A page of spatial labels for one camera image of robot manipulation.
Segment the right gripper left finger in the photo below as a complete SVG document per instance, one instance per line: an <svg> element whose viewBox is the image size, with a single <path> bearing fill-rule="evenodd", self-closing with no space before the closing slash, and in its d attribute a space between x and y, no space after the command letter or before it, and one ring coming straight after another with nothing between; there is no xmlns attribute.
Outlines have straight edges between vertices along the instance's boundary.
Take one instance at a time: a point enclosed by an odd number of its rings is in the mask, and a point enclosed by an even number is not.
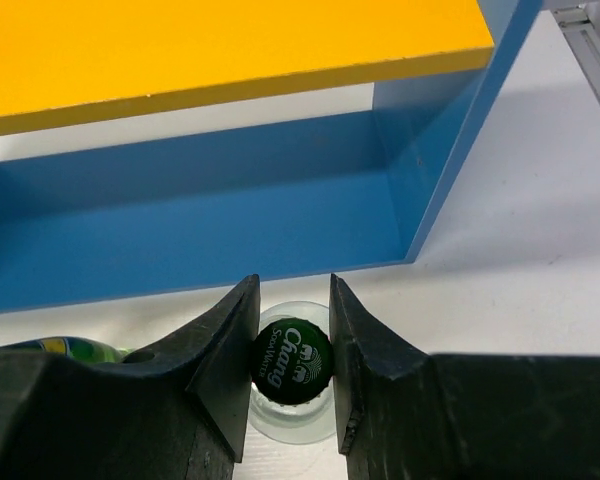
<svg viewBox="0 0 600 480"><path fill-rule="evenodd" d="M0 349L0 479L229 479L260 280L120 363Z"/></svg>

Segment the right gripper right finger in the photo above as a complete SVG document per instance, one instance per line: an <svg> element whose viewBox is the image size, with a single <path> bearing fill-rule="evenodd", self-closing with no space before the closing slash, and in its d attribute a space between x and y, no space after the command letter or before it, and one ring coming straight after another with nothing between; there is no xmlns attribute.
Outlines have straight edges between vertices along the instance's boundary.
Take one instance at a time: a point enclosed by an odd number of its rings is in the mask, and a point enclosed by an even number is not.
<svg viewBox="0 0 600 480"><path fill-rule="evenodd" d="M429 355L330 279L351 479L600 479L600 356Z"/></svg>

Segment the clear Chang soda bottle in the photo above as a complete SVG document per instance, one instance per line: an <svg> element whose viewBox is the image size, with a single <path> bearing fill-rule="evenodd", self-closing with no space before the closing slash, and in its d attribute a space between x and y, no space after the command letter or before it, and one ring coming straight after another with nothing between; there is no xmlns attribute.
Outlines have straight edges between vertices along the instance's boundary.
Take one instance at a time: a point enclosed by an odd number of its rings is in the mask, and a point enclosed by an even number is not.
<svg viewBox="0 0 600 480"><path fill-rule="evenodd" d="M264 436L306 445L335 434L329 310L307 301L275 305L252 344L249 421Z"/></svg>

